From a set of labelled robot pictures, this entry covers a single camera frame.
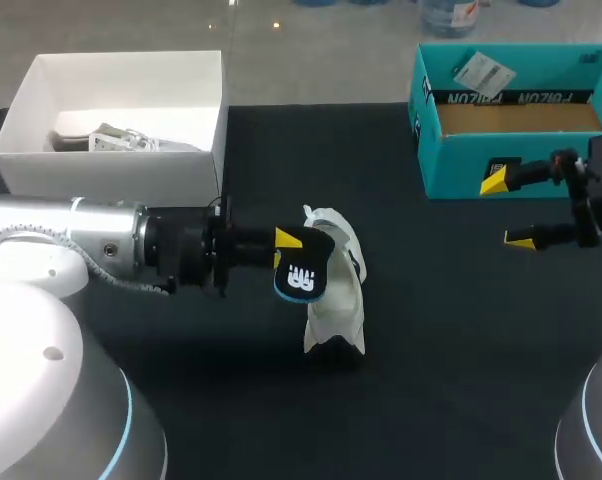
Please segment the shoe logo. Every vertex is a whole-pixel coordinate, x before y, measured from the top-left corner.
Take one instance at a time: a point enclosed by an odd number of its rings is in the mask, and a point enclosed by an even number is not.
[[[357,274],[357,279],[359,280],[359,283],[361,283],[361,265],[359,265],[357,259],[354,258],[352,250],[348,250],[348,253],[350,254],[350,260],[352,260],[352,264],[354,265],[354,273]]]
[[[314,272],[290,265],[288,285],[292,288],[300,288],[306,292],[311,292],[314,290]]]

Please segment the white box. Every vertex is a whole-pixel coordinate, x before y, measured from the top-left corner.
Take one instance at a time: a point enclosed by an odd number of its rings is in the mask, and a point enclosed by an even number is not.
[[[13,194],[206,206],[221,194],[228,106],[221,52],[38,55],[0,132]],[[54,152],[48,134],[101,123],[201,153]]]

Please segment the gray floor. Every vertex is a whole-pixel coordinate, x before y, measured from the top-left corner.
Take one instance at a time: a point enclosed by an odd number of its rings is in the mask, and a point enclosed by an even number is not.
[[[602,0],[493,2],[471,40],[602,41]],[[409,0],[0,0],[0,107],[38,53],[206,49],[224,52],[235,105],[404,101],[429,40]]]

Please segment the plastic bottle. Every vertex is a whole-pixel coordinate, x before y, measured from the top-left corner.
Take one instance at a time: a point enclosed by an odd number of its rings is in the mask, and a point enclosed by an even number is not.
[[[468,35],[479,18],[479,0],[419,0],[421,25],[437,37]]]
[[[559,0],[519,0],[519,3],[529,7],[551,7],[559,3]]]

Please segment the white label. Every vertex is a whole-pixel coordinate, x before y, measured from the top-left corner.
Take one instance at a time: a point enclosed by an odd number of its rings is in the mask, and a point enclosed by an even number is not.
[[[452,12],[452,26],[454,28],[471,27],[477,23],[479,17],[479,0],[470,3],[457,3]]]
[[[305,292],[311,292],[314,290],[314,272],[290,265],[288,285],[292,288],[300,288]]]
[[[492,100],[516,75],[515,71],[477,52],[454,77],[454,81]]]

